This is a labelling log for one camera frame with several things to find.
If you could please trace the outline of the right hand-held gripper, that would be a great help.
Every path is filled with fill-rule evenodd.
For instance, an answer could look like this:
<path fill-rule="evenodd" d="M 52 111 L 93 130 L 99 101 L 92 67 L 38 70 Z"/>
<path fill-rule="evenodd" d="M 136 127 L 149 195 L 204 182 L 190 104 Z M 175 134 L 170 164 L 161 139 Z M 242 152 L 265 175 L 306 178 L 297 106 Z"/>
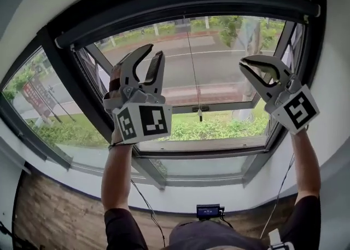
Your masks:
<path fill-rule="evenodd" d="M 265 82 L 251 67 L 269 74 L 274 83 Z M 281 59 L 268 55 L 246 56 L 239 63 L 239 68 L 260 97 L 268 101 L 265 105 L 268 114 L 293 135 L 307 127 L 320 113 L 308 86 L 301 84 L 295 74 L 291 75 Z M 281 83 L 273 96 L 275 88 Z"/>

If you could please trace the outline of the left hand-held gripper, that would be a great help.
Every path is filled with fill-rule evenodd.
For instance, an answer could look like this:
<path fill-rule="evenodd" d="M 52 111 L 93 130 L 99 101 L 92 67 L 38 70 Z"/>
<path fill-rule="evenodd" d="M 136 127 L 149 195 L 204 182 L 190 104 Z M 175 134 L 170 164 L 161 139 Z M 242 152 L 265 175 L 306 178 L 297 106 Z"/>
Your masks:
<path fill-rule="evenodd" d="M 165 104 L 163 96 L 152 95 L 161 95 L 164 52 L 158 51 L 152 58 L 143 83 L 136 74 L 137 66 L 153 46 L 140 46 L 120 61 L 120 95 L 112 98 L 107 93 L 103 99 L 104 109 L 114 122 L 112 144 L 137 144 L 171 134 L 172 106 Z"/>

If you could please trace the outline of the window with metal frame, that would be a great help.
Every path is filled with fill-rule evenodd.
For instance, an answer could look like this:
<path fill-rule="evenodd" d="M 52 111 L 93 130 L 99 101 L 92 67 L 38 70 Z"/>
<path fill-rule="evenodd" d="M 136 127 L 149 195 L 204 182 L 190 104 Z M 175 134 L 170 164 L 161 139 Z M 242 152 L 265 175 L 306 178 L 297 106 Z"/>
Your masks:
<path fill-rule="evenodd" d="M 302 22 L 318 17 L 319 4 L 302 0 L 202 0 L 157 5 L 148 0 L 124 3 L 99 13 L 55 38 L 58 48 L 81 47 L 114 34 L 158 21 L 204 15 L 255 15 Z"/>

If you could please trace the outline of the person's right forearm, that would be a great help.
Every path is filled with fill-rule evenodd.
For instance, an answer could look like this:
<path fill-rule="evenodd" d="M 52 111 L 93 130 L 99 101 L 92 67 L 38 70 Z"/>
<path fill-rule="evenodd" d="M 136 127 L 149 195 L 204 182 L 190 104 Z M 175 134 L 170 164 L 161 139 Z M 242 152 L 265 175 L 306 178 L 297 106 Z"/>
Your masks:
<path fill-rule="evenodd" d="M 295 157 L 295 171 L 298 203 L 308 196 L 319 197 L 321 188 L 318 158 L 311 145 L 306 129 L 291 134 L 291 142 Z"/>

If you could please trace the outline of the person's left forearm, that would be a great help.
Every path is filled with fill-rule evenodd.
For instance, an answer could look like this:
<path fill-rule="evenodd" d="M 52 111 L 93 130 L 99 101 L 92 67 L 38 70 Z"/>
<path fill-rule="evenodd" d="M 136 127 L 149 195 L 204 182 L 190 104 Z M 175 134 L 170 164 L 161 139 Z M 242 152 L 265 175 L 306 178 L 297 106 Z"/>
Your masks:
<path fill-rule="evenodd" d="M 120 130 L 114 129 L 101 185 L 101 202 L 105 211 L 129 209 L 132 146 L 121 144 L 122 140 Z"/>

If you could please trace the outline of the open glass window sash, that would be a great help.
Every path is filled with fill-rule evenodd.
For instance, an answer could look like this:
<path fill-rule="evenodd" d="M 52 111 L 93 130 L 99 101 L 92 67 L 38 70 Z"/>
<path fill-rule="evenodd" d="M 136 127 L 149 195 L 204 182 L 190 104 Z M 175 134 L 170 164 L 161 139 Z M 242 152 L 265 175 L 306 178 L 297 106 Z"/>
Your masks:
<path fill-rule="evenodd" d="M 175 114 L 254 108 L 259 95 L 238 63 L 248 55 L 288 54 L 297 23 L 241 15 L 182 17 L 156 22 L 103 38 L 80 49 L 81 59 L 96 69 L 101 93 L 109 89 L 112 68 L 128 53 L 153 44 L 137 66 L 145 81 L 158 51 L 165 55 L 161 95 Z"/>

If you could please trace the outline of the person's left hand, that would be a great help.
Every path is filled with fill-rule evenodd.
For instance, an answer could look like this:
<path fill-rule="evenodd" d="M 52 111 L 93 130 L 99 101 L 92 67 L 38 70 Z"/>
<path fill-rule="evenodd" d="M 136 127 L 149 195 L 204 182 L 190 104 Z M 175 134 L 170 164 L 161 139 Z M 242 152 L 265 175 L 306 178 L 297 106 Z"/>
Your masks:
<path fill-rule="evenodd" d="M 116 98 L 120 96 L 120 77 L 124 62 L 118 62 L 113 68 L 110 75 L 109 82 L 109 98 Z"/>

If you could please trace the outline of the red signboard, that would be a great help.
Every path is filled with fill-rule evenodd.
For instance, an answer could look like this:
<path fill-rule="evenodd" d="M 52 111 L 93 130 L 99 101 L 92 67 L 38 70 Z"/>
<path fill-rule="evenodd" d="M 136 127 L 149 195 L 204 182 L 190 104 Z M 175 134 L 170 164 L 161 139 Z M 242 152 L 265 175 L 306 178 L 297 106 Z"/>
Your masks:
<path fill-rule="evenodd" d="M 55 116 L 53 112 L 57 105 L 49 90 L 44 87 L 37 75 L 28 78 L 21 90 L 26 101 L 37 112 L 41 120 L 49 126 L 53 125 L 50 115 Z"/>

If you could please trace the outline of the small black monitor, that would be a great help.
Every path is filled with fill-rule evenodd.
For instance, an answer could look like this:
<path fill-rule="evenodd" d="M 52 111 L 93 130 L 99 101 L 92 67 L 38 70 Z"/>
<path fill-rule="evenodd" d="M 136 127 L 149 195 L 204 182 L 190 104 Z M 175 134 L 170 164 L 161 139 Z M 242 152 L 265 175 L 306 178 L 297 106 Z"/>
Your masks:
<path fill-rule="evenodd" d="M 196 205 L 196 218 L 199 220 L 221 218 L 224 211 L 225 207 L 220 204 Z"/>

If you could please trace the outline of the person in black shirt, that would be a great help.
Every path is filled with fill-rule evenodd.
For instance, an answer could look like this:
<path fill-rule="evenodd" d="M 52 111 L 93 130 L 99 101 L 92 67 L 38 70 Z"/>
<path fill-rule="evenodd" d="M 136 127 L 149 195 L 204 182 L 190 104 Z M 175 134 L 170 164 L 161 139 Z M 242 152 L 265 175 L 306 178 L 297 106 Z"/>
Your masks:
<path fill-rule="evenodd" d="M 130 211 L 114 208 L 104 214 L 107 250 L 148 250 L 143 234 Z M 320 199 L 307 196 L 299 200 L 279 230 L 281 241 L 295 250 L 318 250 L 321 230 Z M 228 225 L 215 221 L 195 221 L 177 225 L 169 245 L 162 250 L 209 250 L 232 246 L 242 250 L 267 250 L 262 240 L 244 236 Z"/>

